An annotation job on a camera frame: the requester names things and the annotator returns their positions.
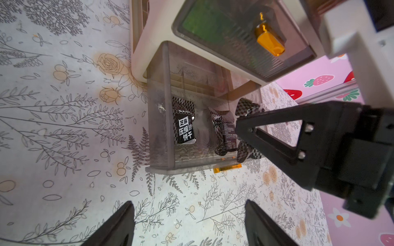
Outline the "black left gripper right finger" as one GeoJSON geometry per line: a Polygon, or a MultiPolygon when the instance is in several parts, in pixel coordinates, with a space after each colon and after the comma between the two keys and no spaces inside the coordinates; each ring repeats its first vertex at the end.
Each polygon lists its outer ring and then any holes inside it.
{"type": "Polygon", "coordinates": [[[251,200],[245,203],[245,230],[249,246],[298,245],[258,204],[251,200]]]}

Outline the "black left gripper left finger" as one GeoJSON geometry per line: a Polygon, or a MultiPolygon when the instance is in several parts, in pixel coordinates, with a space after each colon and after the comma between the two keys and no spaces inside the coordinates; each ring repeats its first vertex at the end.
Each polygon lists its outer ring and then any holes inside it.
{"type": "Polygon", "coordinates": [[[134,206],[127,201],[82,246],[131,246],[134,229],[134,206]]]}

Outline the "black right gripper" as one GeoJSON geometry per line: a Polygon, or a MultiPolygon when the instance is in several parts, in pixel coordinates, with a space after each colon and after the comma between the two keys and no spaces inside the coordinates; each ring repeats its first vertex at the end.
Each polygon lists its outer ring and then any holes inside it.
{"type": "Polygon", "coordinates": [[[374,219],[394,208],[394,110],[329,101],[239,117],[236,134],[296,184],[344,199],[343,208],[374,219]],[[261,126],[302,121],[291,146],[261,126]]]}

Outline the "clear smoky bottom drawer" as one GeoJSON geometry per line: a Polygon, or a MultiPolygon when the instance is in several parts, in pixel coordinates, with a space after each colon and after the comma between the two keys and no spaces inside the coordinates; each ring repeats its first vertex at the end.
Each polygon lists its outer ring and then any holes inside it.
{"type": "Polygon", "coordinates": [[[215,153],[209,108],[231,111],[241,98],[262,105],[261,86],[172,42],[163,42],[147,68],[150,164],[147,171],[176,175],[237,163],[237,151],[215,153]],[[194,102],[196,142],[174,142],[172,97],[194,102]]]}

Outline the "cream drawer organizer cabinet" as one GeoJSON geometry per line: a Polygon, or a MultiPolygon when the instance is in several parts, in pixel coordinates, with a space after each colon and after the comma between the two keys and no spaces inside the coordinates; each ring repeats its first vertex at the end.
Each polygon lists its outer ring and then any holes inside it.
{"type": "Polygon", "coordinates": [[[132,74],[165,42],[243,78],[271,83],[324,55],[305,1],[130,1],[132,74]]]}

